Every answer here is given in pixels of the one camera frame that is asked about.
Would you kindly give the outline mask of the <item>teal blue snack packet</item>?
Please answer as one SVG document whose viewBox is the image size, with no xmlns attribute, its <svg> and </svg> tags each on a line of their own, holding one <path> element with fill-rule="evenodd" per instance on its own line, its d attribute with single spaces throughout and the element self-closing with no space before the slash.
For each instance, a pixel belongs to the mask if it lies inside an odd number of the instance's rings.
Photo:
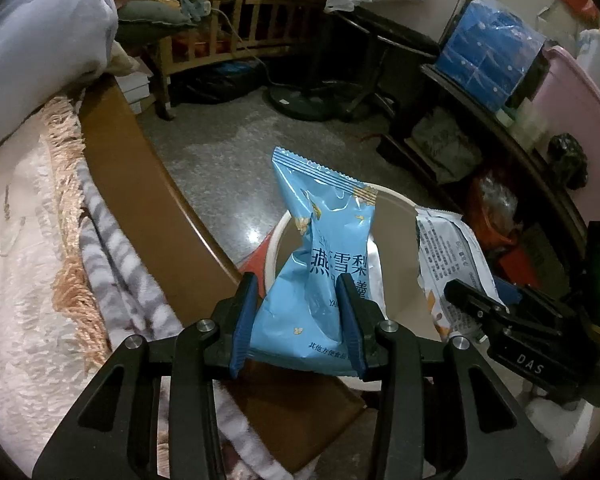
<svg viewBox="0 0 600 480">
<path fill-rule="evenodd" d="M 354 376 L 336 284 L 349 274 L 355 290 L 370 296 L 367 241 L 377 190 L 279 146 L 272 164 L 301 244 L 254 317 L 249 356 L 294 370 Z"/>
</svg>

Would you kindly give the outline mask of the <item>torn white snack bag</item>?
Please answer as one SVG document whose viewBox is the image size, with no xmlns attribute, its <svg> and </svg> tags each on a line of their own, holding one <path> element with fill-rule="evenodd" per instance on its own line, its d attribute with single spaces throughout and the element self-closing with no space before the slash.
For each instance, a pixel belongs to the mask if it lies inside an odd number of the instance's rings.
<svg viewBox="0 0 600 480">
<path fill-rule="evenodd" d="M 473 342 L 485 341 L 478 323 L 453 306 L 444 294 L 446 284 L 460 280 L 495 302 L 501 301 L 474 231 L 460 214 L 418 207 L 416 236 L 418 284 L 440 338 L 448 340 L 462 335 Z"/>
</svg>

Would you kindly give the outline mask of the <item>cream trash bucket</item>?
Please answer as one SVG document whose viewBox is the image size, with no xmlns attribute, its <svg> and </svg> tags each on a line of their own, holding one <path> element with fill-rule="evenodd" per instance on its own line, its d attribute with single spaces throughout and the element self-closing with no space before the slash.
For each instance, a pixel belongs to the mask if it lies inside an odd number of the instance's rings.
<svg viewBox="0 0 600 480">
<path fill-rule="evenodd" d="M 408 197 L 378 184 L 370 253 L 372 299 L 385 315 L 409 328 L 416 336 L 440 341 L 434 328 L 425 293 L 418 284 L 418 244 L 415 234 L 415 204 Z M 276 275 L 300 245 L 300 234 L 286 211 L 271 233 L 264 259 L 263 281 L 267 293 Z M 353 390 L 379 391 L 380 382 L 362 382 L 355 377 L 340 380 Z"/>
</svg>

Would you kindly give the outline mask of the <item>grey striped blanket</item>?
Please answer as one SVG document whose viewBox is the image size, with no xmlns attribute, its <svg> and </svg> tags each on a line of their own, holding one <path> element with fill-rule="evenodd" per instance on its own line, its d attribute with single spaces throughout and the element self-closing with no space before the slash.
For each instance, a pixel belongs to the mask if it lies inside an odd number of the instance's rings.
<svg viewBox="0 0 600 480">
<path fill-rule="evenodd" d="M 182 323 L 108 209 L 83 160 L 76 165 L 76 176 L 85 208 L 80 223 L 82 262 L 111 347 L 118 348 L 131 335 L 148 341 L 177 335 Z M 220 440 L 237 454 L 236 463 L 225 462 L 227 477 L 290 479 L 292 474 L 268 452 L 227 388 L 214 382 L 213 395 Z"/>
</svg>

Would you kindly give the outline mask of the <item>pink quilted bedspread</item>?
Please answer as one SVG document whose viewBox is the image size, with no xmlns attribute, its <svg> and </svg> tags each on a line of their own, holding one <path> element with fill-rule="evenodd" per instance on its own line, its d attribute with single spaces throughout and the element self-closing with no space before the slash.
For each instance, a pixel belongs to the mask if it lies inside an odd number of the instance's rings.
<svg viewBox="0 0 600 480">
<path fill-rule="evenodd" d="M 83 150 L 64 96 L 0 146 L 0 445 L 24 474 L 110 353 L 79 244 Z"/>
</svg>

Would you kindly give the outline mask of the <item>pink plastic basin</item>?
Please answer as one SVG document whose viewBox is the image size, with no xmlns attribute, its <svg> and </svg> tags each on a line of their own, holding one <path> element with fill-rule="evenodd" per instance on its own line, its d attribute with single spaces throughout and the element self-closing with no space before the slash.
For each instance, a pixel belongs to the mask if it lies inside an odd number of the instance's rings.
<svg viewBox="0 0 600 480">
<path fill-rule="evenodd" d="M 548 72 L 532 99 L 548 135 L 571 134 L 588 158 L 588 183 L 570 193 L 586 222 L 600 220 L 600 89 L 564 48 L 543 48 Z"/>
</svg>

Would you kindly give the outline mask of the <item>blue tissue package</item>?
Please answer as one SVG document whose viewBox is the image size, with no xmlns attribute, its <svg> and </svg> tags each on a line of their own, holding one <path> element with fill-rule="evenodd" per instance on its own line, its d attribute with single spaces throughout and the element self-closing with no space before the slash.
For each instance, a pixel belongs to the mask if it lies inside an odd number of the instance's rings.
<svg viewBox="0 0 600 480">
<path fill-rule="evenodd" d="M 472 0 L 434 67 L 491 112 L 527 75 L 546 37 L 495 0 Z"/>
</svg>

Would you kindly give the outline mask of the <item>grey blue duvet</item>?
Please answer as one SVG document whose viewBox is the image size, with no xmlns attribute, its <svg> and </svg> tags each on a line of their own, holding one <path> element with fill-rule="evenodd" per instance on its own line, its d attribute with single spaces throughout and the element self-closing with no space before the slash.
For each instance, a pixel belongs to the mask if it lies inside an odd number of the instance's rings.
<svg viewBox="0 0 600 480">
<path fill-rule="evenodd" d="M 105 71 L 114 0 L 0 0 L 0 144 L 60 90 Z"/>
</svg>

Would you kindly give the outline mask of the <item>wooden bed frame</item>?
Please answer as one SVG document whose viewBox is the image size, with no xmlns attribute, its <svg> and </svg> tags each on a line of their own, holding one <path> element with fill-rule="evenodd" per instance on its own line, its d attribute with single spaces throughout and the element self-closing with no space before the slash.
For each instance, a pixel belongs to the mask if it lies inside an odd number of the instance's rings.
<svg viewBox="0 0 600 480">
<path fill-rule="evenodd" d="M 234 295 L 242 277 L 143 136 L 113 76 L 86 88 L 79 112 L 91 176 L 184 325 Z M 296 474 L 360 416 L 339 379 L 249 361 L 226 384 L 273 457 Z"/>
</svg>

